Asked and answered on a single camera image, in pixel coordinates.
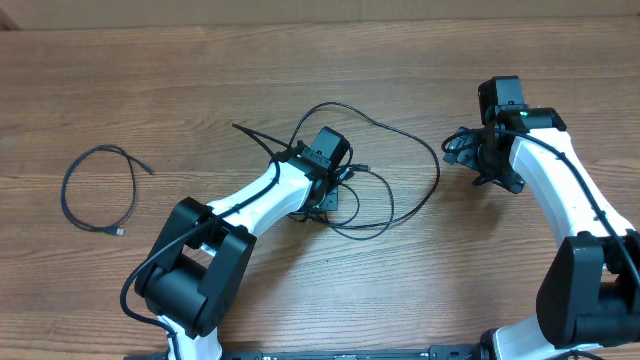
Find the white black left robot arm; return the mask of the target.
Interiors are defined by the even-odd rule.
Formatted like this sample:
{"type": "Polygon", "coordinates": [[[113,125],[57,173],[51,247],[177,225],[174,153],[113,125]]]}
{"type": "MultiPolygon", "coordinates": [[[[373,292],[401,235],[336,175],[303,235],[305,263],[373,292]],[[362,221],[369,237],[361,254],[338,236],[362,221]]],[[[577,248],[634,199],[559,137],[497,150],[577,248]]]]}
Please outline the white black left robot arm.
{"type": "Polygon", "coordinates": [[[130,288],[167,335],[168,359],[219,359],[217,328],[231,307],[257,238],[281,218],[321,203],[347,154],[299,145],[274,154],[266,172],[207,204],[172,210],[130,288]]]}

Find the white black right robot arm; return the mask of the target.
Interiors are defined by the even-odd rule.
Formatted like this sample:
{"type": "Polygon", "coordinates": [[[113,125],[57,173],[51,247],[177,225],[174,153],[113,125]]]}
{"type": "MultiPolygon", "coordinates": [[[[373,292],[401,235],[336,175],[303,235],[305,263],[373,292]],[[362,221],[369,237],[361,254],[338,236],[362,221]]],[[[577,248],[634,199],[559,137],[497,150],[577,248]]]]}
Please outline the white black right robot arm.
{"type": "Polygon", "coordinates": [[[570,359],[639,340],[639,232],[599,191],[552,108],[493,106],[480,129],[442,143],[445,161],[478,172],[474,183],[529,187],[558,251],[533,315],[487,331],[477,357],[570,359]]]}

